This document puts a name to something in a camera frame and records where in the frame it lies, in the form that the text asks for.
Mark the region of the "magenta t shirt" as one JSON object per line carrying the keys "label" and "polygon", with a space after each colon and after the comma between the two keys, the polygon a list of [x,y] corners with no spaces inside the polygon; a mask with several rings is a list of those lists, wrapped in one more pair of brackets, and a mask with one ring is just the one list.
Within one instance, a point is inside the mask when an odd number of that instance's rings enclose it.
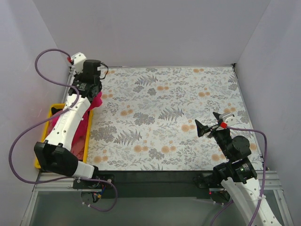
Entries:
{"label": "magenta t shirt", "polygon": [[[102,92],[100,92],[92,101],[90,107],[88,108],[88,110],[85,112],[84,116],[83,116],[83,119],[81,120],[81,122],[79,123],[79,126],[75,132],[75,135],[74,135],[74,138],[73,138],[73,141],[72,141],[72,144],[73,142],[78,139],[79,137],[81,136],[86,136],[87,134],[87,128],[88,128],[88,121],[89,121],[89,114],[90,114],[90,111],[94,108],[97,108],[99,106],[101,106],[101,104],[103,103],[102,100],[101,100],[101,96],[102,96]],[[49,126],[48,126],[48,132],[50,132],[52,129],[50,127],[54,127],[55,124],[57,123],[58,121],[58,118],[59,117],[55,117],[54,119],[52,119],[49,123]]]}

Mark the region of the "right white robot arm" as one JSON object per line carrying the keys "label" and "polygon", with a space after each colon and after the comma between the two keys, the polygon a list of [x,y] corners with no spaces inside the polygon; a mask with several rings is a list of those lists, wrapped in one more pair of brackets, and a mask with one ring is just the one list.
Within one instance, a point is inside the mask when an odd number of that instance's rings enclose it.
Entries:
{"label": "right white robot arm", "polygon": [[214,138],[227,162],[216,165],[208,176],[194,178],[195,184],[200,188],[223,187],[231,198],[225,206],[235,204],[248,226],[280,225],[263,194],[266,172],[259,180],[248,158],[251,154],[249,140],[244,136],[231,137],[234,114],[214,112],[213,115],[217,120],[213,126],[195,121],[198,137]]}

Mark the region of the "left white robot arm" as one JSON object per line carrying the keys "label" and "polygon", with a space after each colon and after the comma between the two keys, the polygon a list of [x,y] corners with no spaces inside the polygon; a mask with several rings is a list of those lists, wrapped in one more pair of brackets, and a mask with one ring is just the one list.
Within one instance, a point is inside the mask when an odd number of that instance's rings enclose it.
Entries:
{"label": "left white robot arm", "polygon": [[99,60],[84,60],[81,72],[77,72],[64,109],[57,114],[58,120],[43,142],[37,142],[34,151],[40,167],[67,177],[83,178],[89,188],[96,188],[100,177],[97,167],[84,163],[71,153],[71,144],[93,100],[101,92],[101,65]]}

